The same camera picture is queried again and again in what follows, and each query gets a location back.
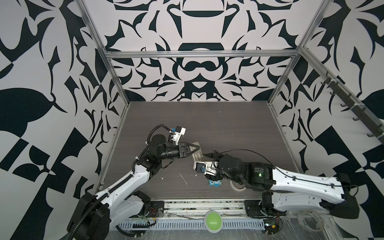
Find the perforated metal strip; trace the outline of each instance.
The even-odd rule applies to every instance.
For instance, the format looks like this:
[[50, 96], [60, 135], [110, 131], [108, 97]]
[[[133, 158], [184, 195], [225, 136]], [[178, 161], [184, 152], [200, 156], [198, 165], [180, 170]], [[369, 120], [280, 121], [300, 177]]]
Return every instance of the perforated metal strip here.
[[[125, 220], [119, 227], [123, 230], [148, 230], [147, 228], [132, 228], [133, 224], [144, 224], [142, 220]], [[204, 219], [196, 220], [157, 220], [151, 230], [203, 230]], [[222, 229], [254, 229], [265, 230], [262, 219], [223, 219]]]

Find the white wall panel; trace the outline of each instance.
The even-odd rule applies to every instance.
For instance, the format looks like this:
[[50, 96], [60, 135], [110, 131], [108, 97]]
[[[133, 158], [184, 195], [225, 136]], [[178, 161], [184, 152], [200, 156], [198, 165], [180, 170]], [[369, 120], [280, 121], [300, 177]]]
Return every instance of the white wall panel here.
[[289, 60], [120, 58], [112, 64], [130, 101], [266, 101]]
[[85, 2], [107, 50], [161, 51], [294, 49], [321, 0]]
[[124, 103], [73, 0], [0, 2], [2, 239], [60, 239]]

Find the hook rack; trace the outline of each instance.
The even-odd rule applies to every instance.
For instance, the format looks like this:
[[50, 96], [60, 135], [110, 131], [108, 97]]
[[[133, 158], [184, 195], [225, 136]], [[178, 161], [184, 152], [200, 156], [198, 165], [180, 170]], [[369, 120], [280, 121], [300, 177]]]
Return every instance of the hook rack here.
[[377, 137], [377, 139], [384, 144], [384, 127], [382, 121], [377, 118], [360, 99], [338, 79], [328, 77], [323, 84], [328, 84], [333, 90], [331, 95], [338, 95], [344, 102], [344, 104], [340, 104], [340, 106], [348, 107], [356, 115], [356, 117], [353, 118], [354, 121], [361, 121], [371, 131], [370, 134], [367, 134], [368, 137]]
[[371, 131], [368, 137], [376, 137], [384, 145], [384, 127], [383, 122], [371, 110], [365, 106], [339, 79], [336, 78], [329, 69], [316, 58], [311, 51], [305, 47], [300, 47], [299, 54], [313, 67], [313, 69], [325, 79], [322, 85], [327, 84], [333, 92], [331, 95], [337, 95], [344, 102], [342, 107], [348, 107], [356, 117], [355, 121], [361, 121]]

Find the metal rail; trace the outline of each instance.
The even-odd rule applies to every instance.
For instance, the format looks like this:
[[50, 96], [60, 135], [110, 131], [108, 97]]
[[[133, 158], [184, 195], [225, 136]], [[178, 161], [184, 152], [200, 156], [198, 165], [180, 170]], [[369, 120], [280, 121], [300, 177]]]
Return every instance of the metal rail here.
[[295, 49], [287, 50], [199, 50], [199, 51], [106, 51], [107, 58], [195, 58], [195, 57], [253, 57], [295, 56]]
[[[299, 45], [297, 46], [297, 50], [299, 50], [301, 47], [306, 46], [306, 44], [310, 41], [312, 38], [315, 30], [320, 25], [321, 21], [324, 18], [324, 15], [329, 7], [329, 5], [333, 2], [333, 0], [323, 0], [320, 4], [319, 9], [317, 10], [314, 18], [311, 21], [311, 24], [308, 26], [307, 31], [305, 32], [303, 38], [301, 39]], [[268, 102], [270, 104], [273, 103], [273, 101], [276, 99], [276, 97], [279, 95], [282, 87], [284, 86], [285, 82], [288, 79], [289, 74], [292, 72], [294, 67], [296, 66], [296, 63], [300, 59], [300, 55], [296, 55], [295, 57], [291, 58], [291, 61], [288, 63], [287, 67], [285, 68], [285, 71], [283, 72], [282, 76], [277, 82], [277, 85], [275, 89], [273, 90], [271, 96], [268, 99]]]
[[383, 122], [344, 83], [337, 79], [310, 50], [300, 48], [299, 53], [325, 80], [323, 84], [327, 84], [333, 90], [331, 94], [337, 95], [344, 102], [341, 106], [348, 107], [357, 116], [353, 120], [361, 121], [369, 129], [371, 133], [368, 133], [367, 136], [376, 137], [384, 144]]
[[117, 76], [115, 69], [114, 69], [113, 65], [111, 64], [110, 60], [105, 55], [103, 42], [101, 41], [100, 36], [97, 33], [96, 27], [92, 21], [91, 15], [87, 9], [87, 6], [84, 3], [84, 0], [75, 0], [75, 2], [77, 4], [77, 7], [79, 8], [79, 11], [81, 13], [81, 17], [83, 18], [83, 21], [84, 21], [85, 25], [87, 26], [93, 41], [96, 44], [96, 47], [100, 53], [101, 59], [103, 60], [103, 63], [106, 66], [108, 72], [111, 74], [113, 83], [115, 84], [115, 86], [116, 86], [121, 98], [123, 99], [125, 105], [128, 106], [129, 100], [128, 100], [127, 95], [125, 94], [125, 91], [121, 85], [120, 78]]

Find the aluminum frame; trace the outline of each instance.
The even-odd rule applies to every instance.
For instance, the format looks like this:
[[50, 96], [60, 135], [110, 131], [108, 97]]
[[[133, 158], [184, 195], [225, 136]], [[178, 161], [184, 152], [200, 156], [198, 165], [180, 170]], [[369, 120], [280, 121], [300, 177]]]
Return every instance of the aluminum frame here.
[[291, 159], [292, 159], [292, 162], [293, 162], [293, 165], [295, 166], [296, 171], [297, 171], [298, 173], [303, 173], [303, 174], [304, 174], [303, 169], [301, 168], [301, 166], [299, 165], [299, 163], [296, 162], [296, 158], [295, 158], [295, 156], [294, 156], [294, 154], [293, 154], [291, 145], [290, 145], [289, 142], [288, 142], [288, 139], [287, 139], [287, 137], [286, 137], [286, 135], [285, 135], [285, 132], [284, 132], [284, 130], [283, 130], [283, 127], [282, 127], [281, 124], [279, 123], [278, 115], [277, 115], [277, 113], [276, 113], [276, 110], [275, 110], [274, 106], [268, 104], [268, 107], [269, 107], [269, 109], [270, 109], [270, 111], [271, 111], [271, 113], [272, 113], [273, 120], [274, 120], [275, 123], [276, 123], [277, 129], [278, 129], [279, 132], [280, 132], [281, 138], [283, 139], [284, 145], [285, 145], [285, 147], [287, 148], [287, 151], [288, 151], [288, 153], [289, 153], [289, 155], [290, 155], [290, 157], [291, 157]]
[[295, 56], [297, 50], [106, 51], [107, 58], [195, 58]]
[[[317, 29], [317, 27], [320, 25], [321, 21], [324, 18], [324, 15], [330, 6], [330, 4], [333, 2], [333, 0], [323, 0], [320, 4], [319, 9], [317, 10], [315, 16], [313, 17], [311, 24], [308, 26], [303, 38], [301, 39], [299, 45], [297, 46], [297, 51], [302, 48], [303, 46], [306, 46], [309, 40], [312, 38], [313, 33]], [[285, 71], [283, 72], [283, 75], [280, 77], [280, 79], [277, 82], [277, 85], [275, 89], [273, 90], [271, 96], [268, 99], [268, 102], [270, 104], [273, 103], [273, 101], [276, 99], [276, 97], [279, 95], [281, 88], [284, 86], [285, 82], [288, 79], [289, 74], [292, 72], [293, 68], [296, 66], [297, 61], [300, 59], [300, 55], [291, 58], [291, 61], [288, 63], [287, 67], [285, 68]]]
[[299, 54], [313, 67], [313, 69], [325, 80], [328, 77], [337, 79], [336, 76], [313, 53], [305, 47], [300, 47]]
[[114, 149], [118, 143], [118, 140], [119, 140], [119, 137], [121, 134], [121, 130], [122, 130], [124, 123], [125, 123], [125, 120], [127, 118], [128, 109], [129, 109], [129, 105], [124, 108], [124, 110], [121, 114], [119, 125], [116, 129], [115, 135], [113, 136], [112, 143], [109, 147], [108, 154], [107, 154], [107, 157], [105, 159], [104, 165], [101, 167], [101, 172], [99, 174], [99, 178], [98, 178], [95, 186], [92, 189], [92, 194], [96, 194], [98, 191], [102, 190], [102, 187], [104, 185], [104, 179], [105, 179], [105, 176], [107, 175], [107, 172], [108, 172], [109, 164], [112, 161]]
[[129, 99], [128, 99], [127, 95], [125, 94], [125, 91], [124, 91], [124, 89], [121, 85], [121, 82], [120, 82], [120, 78], [117, 76], [115, 69], [114, 69], [113, 65], [111, 64], [111, 61], [105, 55], [104, 45], [103, 45], [103, 43], [100, 39], [100, 36], [96, 30], [96, 27], [93, 23], [93, 20], [91, 18], [91, 15], [90, 15], [88, 9], [87, 9], [86, 4], [84, 3], [83, 0], [75, 0], [75, 2], [76, 2], [76, 5], [77, 5], [80, 13], [81, 13], [81, 17], [82, 17], [85, 25], [87, 26], [87, 28], [89, 30], [89, 33], [92, 37], [92, 40], [95, 42], [97, 50], [100, 53], [101, 59], [103, 60], [103, 63], [105, 65], [105, 67], [107, 68], [108, 72], [111, 74], [113, 83], [115, 84], [115, 86], [116, 86], [121, 98], [123, 99], [125, 105], [128, 106]]

